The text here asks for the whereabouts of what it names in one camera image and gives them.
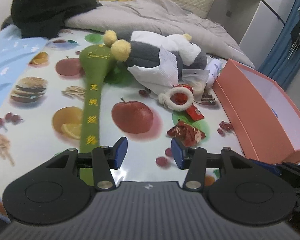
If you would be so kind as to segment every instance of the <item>black circular cover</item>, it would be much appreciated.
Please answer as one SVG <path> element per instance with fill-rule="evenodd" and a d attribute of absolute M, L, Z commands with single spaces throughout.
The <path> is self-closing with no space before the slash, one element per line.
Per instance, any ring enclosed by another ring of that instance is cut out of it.
<path fill-rule="evenodd" d="M 296 204 L 293 187 L 259 169 L 237 169 L 210 186 L 208 199 L 234 222 L 261 226 L 285 219 Z"/>
<path fill-rule="evenodd" d="M 2 196 L 9 216 L 36 225 L 68 220 L 82 211 L 89 200 L 89 186 L 58 169 L 27 173 L 8 185 Z"/>

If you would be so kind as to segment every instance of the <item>beige comforter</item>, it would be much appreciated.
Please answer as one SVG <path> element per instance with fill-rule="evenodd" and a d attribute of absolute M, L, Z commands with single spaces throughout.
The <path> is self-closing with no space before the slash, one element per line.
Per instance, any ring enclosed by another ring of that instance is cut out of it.
<path fill-rule="evenodd" d="M 192 42 L 205 52 L 253 67 L 252 62 L 221 25 L 183 10 L 170 0 L 101 3 L 103 6 L 95 10 L 68 19 L 66 26 L 101 32 L 114 30 L 120 38 L 127 38 L 132 31 L 137 30 L 164 36 L 188 33 L 192 36 Z"/>

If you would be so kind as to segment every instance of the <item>open box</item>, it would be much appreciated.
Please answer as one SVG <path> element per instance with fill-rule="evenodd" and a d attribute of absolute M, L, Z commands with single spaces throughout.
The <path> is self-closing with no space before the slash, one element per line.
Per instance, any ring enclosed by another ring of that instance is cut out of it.
<path fill-rule="evenodd" d="M 246 158 L 300 162 L 300 111 L 275 81 L 228 60 L 212 88 Z"/>

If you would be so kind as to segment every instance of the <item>gray and white stuffed animal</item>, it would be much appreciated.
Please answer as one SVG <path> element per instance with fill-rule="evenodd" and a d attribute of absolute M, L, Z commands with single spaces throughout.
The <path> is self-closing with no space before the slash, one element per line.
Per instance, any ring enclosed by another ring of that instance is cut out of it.
<path fill-rule="evenodd" d="M 162 46 L 177 58 L 178 73 L 183 69 L 205 69 L 207 56 L 202 49 L 191 43 L 189 34 L 173 34 L 167 37 L 147 31 L 133 31 L 130 40 L 117 40 L 114 31 L 106 31 L 103 37 L 106 46 L 116 60 L 128 66 L 153 68 L 160 64 L 159 51 Z"/>

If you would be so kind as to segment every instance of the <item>yellow chinese character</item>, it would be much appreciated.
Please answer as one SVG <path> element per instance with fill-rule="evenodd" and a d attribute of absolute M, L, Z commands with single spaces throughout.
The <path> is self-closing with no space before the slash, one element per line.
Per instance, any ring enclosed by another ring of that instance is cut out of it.
<path fill-rule="evenodd" d="M 91 89 L 90 90 L 98 90 L 98 85 L 90 85 Z"/>
<path fill-rule="evenodd" d="M 94 135 L 89 135 L 87 137 L 87 145 L 88 144 L 96 144 L 97 143 L 97 140 L 96 140 L 96 137 Z"/>
<path fill-rule="evenodd" d="M 89 105 L 95 105 L 95 106 L 98 106 L 98 100 L 96 100 L 95 98 L 90 99 L 90 100 L 89 100 Z"/>
<path fill-rule="evenodd" d="M 97 123 L 97 117 L 96 116 L 89 116 L 88 117 L 88 123 Z"/>

